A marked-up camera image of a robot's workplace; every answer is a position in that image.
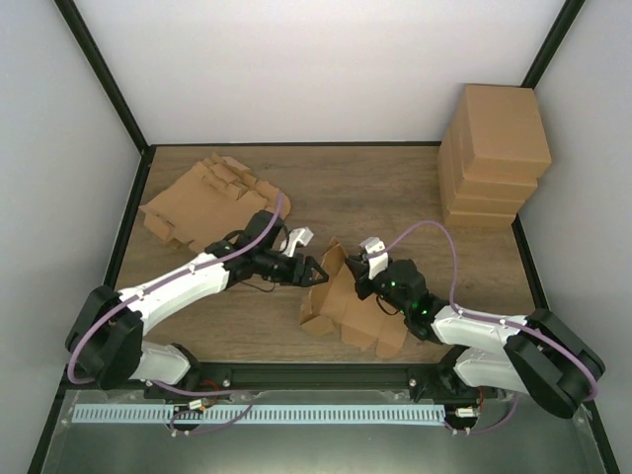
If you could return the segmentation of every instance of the purple cable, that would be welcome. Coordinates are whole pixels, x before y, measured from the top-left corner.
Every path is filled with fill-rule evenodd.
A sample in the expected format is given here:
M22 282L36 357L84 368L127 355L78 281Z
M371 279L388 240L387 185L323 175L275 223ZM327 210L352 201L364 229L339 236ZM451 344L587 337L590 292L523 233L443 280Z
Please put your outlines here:
M445 227L443 227L439 222L435 222L433 220L421 220L421 221L417 222L416 224L411 225L408 229L406 229L404 232L402 232L402 235L397 237L384 250L381 250L379 252L374 252L372 254L369 254L369 255L367 255L367 257L372 259L372 258L377 257L379 255L385 254L386 252L391 250L393 247L395 247L397 244L399 244L399 242L404 237L406 237L408 234L410 234L412 231L414 231L418 227L421 227L422 225L432 225L432 226L438 228L441 232L443 232L443 235L447 239L447 243L450 245L450 250L452 251L452 284L450 285L450 293L449 293L449 298L448 299L449 299L450 307L452 308L452 310L455 313L457 313L457 314L459 314L461 316L464 316L466 318L469 318L469 319L474 319L476 321L482 321L484 323L498 324L498 325L502 326L503 323L501 323L501 320L503 320L503 318L499 319L498 317L492 317L492 316L485 316L485 315L482 315L482 314L476 314L475 312L471 312L469 310L466 310L465 308L461 308L460 306L458 306L454 302L454 291L456 290L456 281L457 281L457 277L458 277L458 259L457 259L457 256L456 256L456 247L454 246L454 240L452 239L452 236L449 234L447 229ZM561 346L558 343L556 343L555 341L553 341L551 338L543 335L542 333L540 333L538 331L535 331L532 328L529 328L527 326L523 326L523 325L518 324L518 323L516 323L514 321L504 320L504 323L505 323L506 326L510 326L512 328L520 329L521 331L525 332L529 336L532 336L532 337L540 340L542 343L547 344L548 346L553 348L555 351L560 353L562 356L567 358L576 368L578 368L580 370L580 372L584 375L584 377L588 380L589 384L591 385L591 393L589 394L588 397L586 397L586 400L590 401L590 400L593 400L594 397L596 397L596 394L598 393L599 389L598 389L598 386L596 384L596 380L595 380L593 374L582 363L582 361L579 360L577 357L575 357L570 351L568 351L566 348L564 348L563 346Z
M276 208L275 208L275 212L273 214L273 218L270 220L270 222L268 223L266 228L263 230L263 232L255 240L253 240L250 244L246 245L242 249L239 249L239 250L237 250L237 251L235 251L235 252L233 252L231 254L225 255L224 257L220 257L219 259L212 260L210 262L206 262L205 264L201 264L201 265L197 266L194 270L202 270L202 269L206 269L208 267L211 267L213 265L217 265L217 264L221 264L221 263L227 262L227 261L229 261L231 259L234 259L235 257L239 257L240 255L245 254L250 249L255 247L272 230L273 226L275 225L275 222L278 219L278 216L280 215L280 210L281 210L282 206L283 206L283 193L281 191L279 191L278 194L276 195ZM174 280L176 280L176 279L178 279L180 277L183 277L185 275L189 275L190 272L191 271L189 269L185 269L185 270L177 272L177 273L175 273L175 274L173 274L171 276L167 276L166 278L163 278L160 281L156 281L151 286L145 288L145 290L143 291L143 294L145 294L145 295L149 294L152 291L155 291L156 289L164 286L165 284L171 283L172 281L174 281ZM70 361L68 362L68 368L66 370L67 375L68 375L68 380L70 380L75 385L82 385L84 383L90 383L90 382L92 382L94 380L93 378L77 378L75 376L75 367L77 365L77 359L79 358L79 355L81 354L83 349L86 347L86 344L88 344L88 341L90 341L90 338L92 338L95 335L95 333L97 331L99 331L99 329L101 329L102 326L104 326L106 323L108 323L108 321L110 321L117 313L119 313L119 311L121 311L123 308L126 308L127 306L129 306L131 303L133 303L134 301L136 301L138 299L139 299L139 296L138 295L134 295L134 296L126 299L125 301L122 301L117 306L115 306L110 311L108 311L106 314L104 314L101 318L99 318L99 320L88 331L86 331L86 334L84 334L83 337L79 340L79 343L75 347L75 350L70 355ZM162 387L162 388L164 388L166 390L175 389L175 387L171 387L171 385L167 385L167 384L164 384L164 385L165 386Z
M511 419L511 417L514 415L515 410L517 409L517 402L518 402L519 398L520 398L520 396L517 393L515 393L513 395L512 408L505 415L505 417L502 418L499 422L491 425L490 427L486 427L486 428L484 428L482 430L471 431L469 434L470 435L484 435L485 433L492 432L493 430L496 430L496 429L500 428L502 425L505 425ZM451 432L458 431L456 428L453 428L448 422L443 422L443 424Z
M221 432L222 430L226 430L227 428L232 427L233 425L235 425L239 420L241 420L242 418L244 418L246 415L248 415L251 410L254 408L253 405L254 402L251 402L245 409L243 412L241 412L239 415L237 415L235 418L233 418L232 420L229 420L226 423L222 423L221 425L218 425L216 427L213 428L209 428L207 430L194 430L192 432L189 432L189 435L207 435L209 433L213 433L213 432ZM176 427L174 426L174 423L176 422L176 420L178 420L180 417L182 417L184 414L189 414L189 413L197 413L195 410L184 410L182 412L178 412L176 413L171 420L169 421L169 428L171 429L172 433L177 433L180 432L182 433L181 430L176 429Z

